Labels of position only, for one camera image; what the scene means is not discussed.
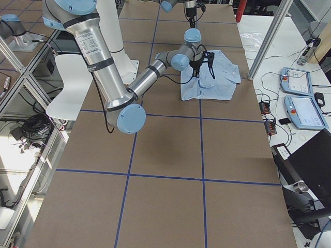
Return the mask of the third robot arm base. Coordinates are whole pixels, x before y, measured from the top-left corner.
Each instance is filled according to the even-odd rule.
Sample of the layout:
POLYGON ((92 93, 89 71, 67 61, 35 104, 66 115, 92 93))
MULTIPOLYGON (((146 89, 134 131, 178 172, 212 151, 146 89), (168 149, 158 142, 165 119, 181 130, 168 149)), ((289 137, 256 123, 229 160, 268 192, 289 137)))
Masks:
POLYGON ((9 48, 14 52, 33 52, 37 46, 17 15, 2 15, 1 37, 7 39, 11 36, 13 36, 13 41, 9 44, 9 48))

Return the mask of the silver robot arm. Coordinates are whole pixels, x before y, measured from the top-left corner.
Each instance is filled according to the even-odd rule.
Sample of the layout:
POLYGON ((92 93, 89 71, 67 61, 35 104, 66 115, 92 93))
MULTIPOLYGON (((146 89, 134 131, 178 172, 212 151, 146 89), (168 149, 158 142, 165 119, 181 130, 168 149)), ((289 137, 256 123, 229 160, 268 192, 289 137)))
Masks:
POLYGON ((155 1, 165 12, 170 12, 176 5, 182 4, 184 15, 186 20, 189 22, 191 28, 197 27, 197 21, 202 17, 206 11, 205 1, 196 1, 196 0, 161 0, 155 1), (201 9, 202 14, 197 18, 197 10, 201 9))
POLYGON ((201 33, 190 28, 177 50, 157 54, 154 62, 125 86, 119 72, 119 58, 110 51, 110 39, 122 37, 114 1, 43 1, 42 7, 46 26, 74 36, 87 69, 96 78, 106 100, 107 123, 123 133, 142 129, 146 112, 136 101, 169 67, 183 71, 191 66, 198 72, 202 64, 201 33))

